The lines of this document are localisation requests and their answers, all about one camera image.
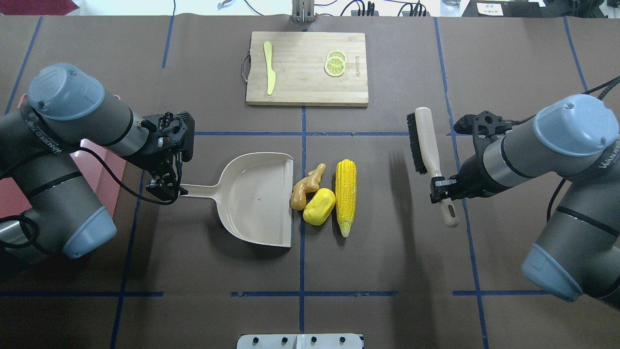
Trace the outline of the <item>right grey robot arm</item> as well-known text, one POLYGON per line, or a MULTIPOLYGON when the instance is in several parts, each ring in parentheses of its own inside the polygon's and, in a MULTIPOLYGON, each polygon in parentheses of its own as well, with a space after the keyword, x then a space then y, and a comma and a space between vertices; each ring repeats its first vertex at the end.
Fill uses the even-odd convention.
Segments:
POLYGON ((570 95, 522 121, 483 111, 452 127, 471 135, 475 153, 451 177, 441 174, 431 113, 409 116, 421 157, 417 172, 431 175, 432 203, 447 224, 456 218, 452 201, 492 197, 536 177, 561 180, 545 215, 545 227, 521 272, 534 285, 574 302, 587 295, 619 307, 619 122, 603 99, 619 78, 570 95))

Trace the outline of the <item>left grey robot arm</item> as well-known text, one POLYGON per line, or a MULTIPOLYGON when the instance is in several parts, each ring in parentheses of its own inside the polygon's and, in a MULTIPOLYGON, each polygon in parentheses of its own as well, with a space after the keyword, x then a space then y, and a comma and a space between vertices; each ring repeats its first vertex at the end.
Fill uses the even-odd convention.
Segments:
POLYGON ((147 192, 170 205, 187 191, 182 165, 193 156, 188 112, 143 117, 95 78, 68 63, 40 71, 26 101, 1 118, 1 177, 29 201, 1 219, 1 267, 37 264, 51 255, 76 259, 113 238, 117 228, 71 155, 91 141, 152 179, 147 192))

